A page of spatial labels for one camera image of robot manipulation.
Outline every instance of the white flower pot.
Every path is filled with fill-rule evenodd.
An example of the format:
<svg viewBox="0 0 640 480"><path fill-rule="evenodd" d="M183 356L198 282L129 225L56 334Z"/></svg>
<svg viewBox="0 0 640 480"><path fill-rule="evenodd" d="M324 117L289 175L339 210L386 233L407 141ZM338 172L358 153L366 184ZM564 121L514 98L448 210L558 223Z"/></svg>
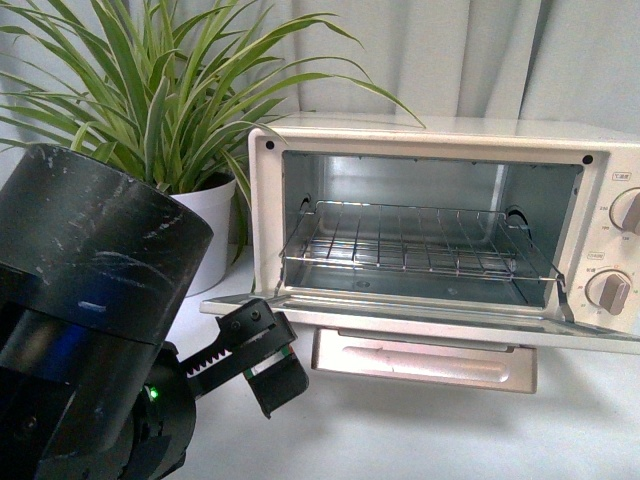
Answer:
<svg viewBox="0 0 640 480"><path fill-rule="evenodd" d="M171 196L200 215L213 230L213 240L191 282L187 296L209 290L222 279L227 268L229 213L236 180L230 175L221 175L219 183L220 186L207 190Z"/></svg>

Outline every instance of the toaster oven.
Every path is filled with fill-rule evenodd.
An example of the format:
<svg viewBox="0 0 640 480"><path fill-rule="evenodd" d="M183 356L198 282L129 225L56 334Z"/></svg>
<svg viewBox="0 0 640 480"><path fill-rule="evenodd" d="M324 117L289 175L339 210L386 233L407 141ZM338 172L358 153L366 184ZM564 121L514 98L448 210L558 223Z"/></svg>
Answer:
<svg viewBox="0 0 640 480"><path fill-rule="evenodd" d="M249 137L255 290L312 367L535 392L536 348L640 353L640 140L300 114Z"/></svg>

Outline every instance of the white table surface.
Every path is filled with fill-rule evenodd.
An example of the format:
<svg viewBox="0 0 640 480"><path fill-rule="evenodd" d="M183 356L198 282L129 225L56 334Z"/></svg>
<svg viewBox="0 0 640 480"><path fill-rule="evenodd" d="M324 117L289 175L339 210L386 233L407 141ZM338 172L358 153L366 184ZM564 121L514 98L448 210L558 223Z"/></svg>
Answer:
<svg viewBox="0 0 640 480"><path fill-rule="evenodd" d="M185 300L168 339L180 358L217 334L202 300L249 291L249 252ZM640 479L640 356L539 350L522 395L312 371L313 330L294 325L307 392L260 411L242 376L197 403L184 467L200 479Z"/></svg>

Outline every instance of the wire rack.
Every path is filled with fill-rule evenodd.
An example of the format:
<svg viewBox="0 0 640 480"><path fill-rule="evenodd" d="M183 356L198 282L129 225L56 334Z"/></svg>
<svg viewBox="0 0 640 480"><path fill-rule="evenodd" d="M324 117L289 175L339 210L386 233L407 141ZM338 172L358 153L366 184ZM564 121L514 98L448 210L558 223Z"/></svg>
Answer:
<svg viewBox="0 0 640 480"><path fill-rule="evenodd" d="M555 281L526 225L502 212L320 201L281 256L333 268Z"/></svg>

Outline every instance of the oven door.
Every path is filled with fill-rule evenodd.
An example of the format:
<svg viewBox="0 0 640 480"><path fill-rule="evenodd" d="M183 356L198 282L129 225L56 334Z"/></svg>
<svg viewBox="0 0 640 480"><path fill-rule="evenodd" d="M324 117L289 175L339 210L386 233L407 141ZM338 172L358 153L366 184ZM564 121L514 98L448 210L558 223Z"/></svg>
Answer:
<svg viewBox="0 0 640 480"><path fill-rule="evenodd" d="M200 310L226 314L252 298L291 322L319 327L318 370L534 393L536 347L640 354L640 337L540 316L295 294L221 297Z"/></svg>

